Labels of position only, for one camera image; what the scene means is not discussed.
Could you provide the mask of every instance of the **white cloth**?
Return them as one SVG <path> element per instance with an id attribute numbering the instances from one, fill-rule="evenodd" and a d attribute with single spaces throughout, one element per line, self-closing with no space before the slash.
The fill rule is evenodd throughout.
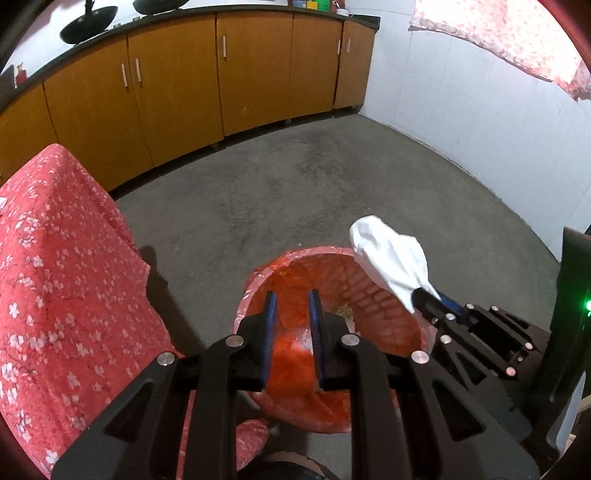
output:
<path id="1" fill-rule="evenodd" d="M 411 295 L 419 287 L 437 297 L 429 283 L 425 253 L 413 236 L 400 235 L 375 215 L 357 220 L 349 229 L 355 261 L 377 285 L 398 297 L 414 313 Z"/>

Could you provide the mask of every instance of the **green container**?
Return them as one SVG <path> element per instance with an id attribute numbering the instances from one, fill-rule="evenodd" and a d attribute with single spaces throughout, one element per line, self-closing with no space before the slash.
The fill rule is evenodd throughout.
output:
<path id="1" fill-rule="evenodd" d="M 318 2 L 318 10 L 322 10 L 323 12 L 327 12 L 330 9 L 330 0 L 317 0 Z"/>

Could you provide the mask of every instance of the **silver screw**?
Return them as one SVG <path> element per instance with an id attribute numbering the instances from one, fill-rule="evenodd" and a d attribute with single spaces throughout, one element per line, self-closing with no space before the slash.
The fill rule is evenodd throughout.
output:
<path id="1" fill-rule="evenodd" d="M 416 364 L 422 365 L 429 361 L 429 354 L 427 352 L 423 352 L 422 350 L 415 350 L 410 354 L 410 358 L 412 358 L 413 362 Z"/>
<path id="2" fill-rule="evenodd" d="M 343 335 L 340 338 L 340 341 L 346 346 L 355 346 L 359 344 L 359 337 L 357 335 L 353 335 L 352 333 L 348 333 L 347 335 Z"/>
<path id="3" fill-rule="evenodd" d="M 242 338 L 240 335 L 230 335 L 228 338 L 226 338 L 226 345 L 232 348 L 242 346 L 244 345 L 244 338 Z"/>
<path id="4" fill-rule="evenodd" d="M 167 367 L 168 365 L 172 365 L 174 363 L 174 353 L 172 352 L 162 352 L 158 355 L 158 363 L 163 367 Z"/>

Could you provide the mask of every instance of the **cabinet door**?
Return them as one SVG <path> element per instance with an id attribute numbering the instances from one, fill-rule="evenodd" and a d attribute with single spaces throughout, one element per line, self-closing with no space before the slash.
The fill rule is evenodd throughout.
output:
<path id="1" fill-rule="evenodd" d="M 335 108 L 363 105 L 375 30 L 345 21 Z"/>
<path id="2" fill-rule="evenodd" d="M 225 135 L 288 118 L 293 14 L 217 15 Z"/>
<path id="3" fill-rule="evenodd" d="M 294 16 L 290 118 L 332 109 L 342 30 L 338 20 Z"/>
<path id="4" fill-rule="evenodd" d="M 214 15 L 130 35 L 128 51 L 154 165 L 223 138 Z"/>
<path id="5" fill-rule="evenodd" d="M 0 113 L 0 183 L 56 142 L 43 85 L 37 85 Z"/>
<path id="6" fill-rule="evenodd" d="M 133 88 L 126 38 L 85 54 L 45 82 L 57 138 L 107 191 L 153 166 Z"/>

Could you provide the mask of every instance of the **kitchen counter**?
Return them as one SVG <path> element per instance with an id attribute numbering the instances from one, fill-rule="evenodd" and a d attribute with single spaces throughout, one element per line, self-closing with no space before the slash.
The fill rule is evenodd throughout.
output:
<path id="1" fill-rule="evenodd" d="M 316 17 L 328 17 L 328 18 L 335 18 L 337 20 L 345 20 L 347 17 L 343 15 L 331 14 L 328 12 L 322 12 L 318 10 L 312 9 L 305 9 L 305 8 L 298 8 L 298 7 L 285 7 L 281 5 L 212 5 L 209 7 L 198 7 L 198 8 L 187 8 L 187 9 L 177 9 L 170 12 L 165 12 L 158 15 L 147 15 L 145 17 L 140 18 L 139 20 L 128 22 L 126 24 L 121 25 L 120 27 L 110 28 L 105 30 L 103 33 L 91 38 L 90 40 L 86 40 L 85 42 L 79 43 L 78 45 L 73 46 L 70 50 L 67 50 L 63 54 L 59 55 L 55 59 L 51 60 L 50 62 L 46 63 L 43 67 L 37 70 L 34 74 L 32 74 L 18 89 L 14 90 L 14 93 L 8 93 L 4 95 L 2 100 L 0 101 L 0 113 L 5 110 L 14 100 L 16 100 L 19 96 L 23 93 L 38 85 L 43 80 L 48 78 L 52 72 L 57 70 L 62 64 L 66 63 L 68 60 L 78 56 L 81 52 L 88 50 L 101 42 L 114 38 L 118 35 L 124 35 L 131 31 L 135 31 L 146 27 L 148 25 L 155 25 L 161 22 L 165 22 L 167 20 L 172 20 L 176 18 L 184 18 L 184 17 L 195 17 L 197 15 L 205 15 L 205 14 L 212 14 L 218 12 L 231 12 L 231 11 L 252 11 L 252 10 L 259 10 L 259 11 L 274 11 L 274 12 L 292 12 L 297 14 L 305 14 L 305 15 L 312 15 Z M 370 15 L 353 15 L 352 17 L 347 18 L 349 21 L 353 21 L 360 25 L 364 25 L 366 27 L 373 28 L 375 30 L 379 29 L 380 17 L 373 17 Z"/>

